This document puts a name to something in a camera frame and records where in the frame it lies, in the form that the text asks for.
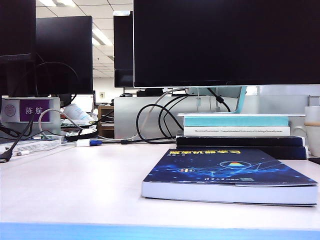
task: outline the logo emblem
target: logo emblem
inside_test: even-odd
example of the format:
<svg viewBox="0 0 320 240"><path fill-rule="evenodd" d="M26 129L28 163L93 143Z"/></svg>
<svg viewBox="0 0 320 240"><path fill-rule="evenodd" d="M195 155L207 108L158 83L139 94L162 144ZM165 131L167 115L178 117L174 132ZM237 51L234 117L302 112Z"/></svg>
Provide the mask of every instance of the logo emblem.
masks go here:
<svg viewBox="0 0 320 240"><path fill-rule="evenodd" d="M7 106L4 107L4 113L8 116L8 117L12 117L16 114L16 107L9 104Z"/></svg>
<svg viewBox="0 0 320 240"><path fill-rule="evenodd" d="M220 163L220 166L227 169L246 169L251 167L251 163L245 161L224 161Z"/></svg>

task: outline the book stack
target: book stack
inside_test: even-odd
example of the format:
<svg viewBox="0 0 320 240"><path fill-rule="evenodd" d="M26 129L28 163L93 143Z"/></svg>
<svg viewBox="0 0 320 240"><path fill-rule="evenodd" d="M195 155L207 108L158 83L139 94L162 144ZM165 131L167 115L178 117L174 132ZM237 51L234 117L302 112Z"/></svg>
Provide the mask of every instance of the book stack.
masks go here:
<svg viewBox="0 0 320 240"><path fill-rule="evenodd" d="M289 117L273 114L187 114L184 131L176 135L177 148L246 147L275 159L308 159L305 139L290 136Z"/></svg>

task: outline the blue book cover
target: blue book cover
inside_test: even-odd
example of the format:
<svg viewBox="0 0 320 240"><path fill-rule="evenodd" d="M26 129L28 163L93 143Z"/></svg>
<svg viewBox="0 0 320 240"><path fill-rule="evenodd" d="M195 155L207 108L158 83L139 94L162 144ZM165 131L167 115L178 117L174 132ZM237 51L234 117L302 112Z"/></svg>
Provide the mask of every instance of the blue book cover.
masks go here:
<svg viewBox="0 0 320 240"><path fill-rule="evenodd" d="M217 116L185 116L185 127L210 127L210 126L239 126L239 127L265 127L288 126L288 116L272 115L217 115Z"/></svg>
<svg viewBox="0 0 320 240"><path fill-rule="evenodd" d="M317 182L259 149L169 149L144 182L312 186Z"/></svg>

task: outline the white desk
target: white desk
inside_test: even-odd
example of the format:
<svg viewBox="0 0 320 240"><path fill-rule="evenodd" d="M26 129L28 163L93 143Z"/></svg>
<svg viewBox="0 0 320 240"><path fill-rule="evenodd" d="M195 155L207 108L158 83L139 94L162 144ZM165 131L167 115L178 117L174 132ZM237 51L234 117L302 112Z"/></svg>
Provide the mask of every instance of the white desk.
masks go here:
<svg viewBox="0 0 320 240"><path fill-rule="evenodd" d="M1 221L320 230L320 205L263 206L141 197L141 183L174 144L61 147L1 167ZM320 182L320 165L283 161Z"/></svg>

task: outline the black monitor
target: black monitor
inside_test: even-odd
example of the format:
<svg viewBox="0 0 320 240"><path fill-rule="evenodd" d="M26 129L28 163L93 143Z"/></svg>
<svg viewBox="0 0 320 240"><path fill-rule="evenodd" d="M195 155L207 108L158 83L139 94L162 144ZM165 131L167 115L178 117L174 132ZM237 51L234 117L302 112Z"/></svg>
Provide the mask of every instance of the black monitor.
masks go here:
<svg viewBox="0 0 320 240"><path fill-rule="evenodd" d="M35 60L36 1L0 1L0 95L27 96Z"/></svg>
<svg viewBox="0 0 320 240"><path fill-rule="evenodd" d="M320 84L319 0L134 0L134 86Z"/></svg>
<svg viewBox="0 0 320 240"><path fill-rule="evenodd" d="M134 86L133 12L113 16L114 31L114 87Z"/></svg>
<svg viewBox="0 0 320 240"><path fill-rule="evenodd" d="M37 90L48 94L93 93L92 17L36 19Z"/></svg>

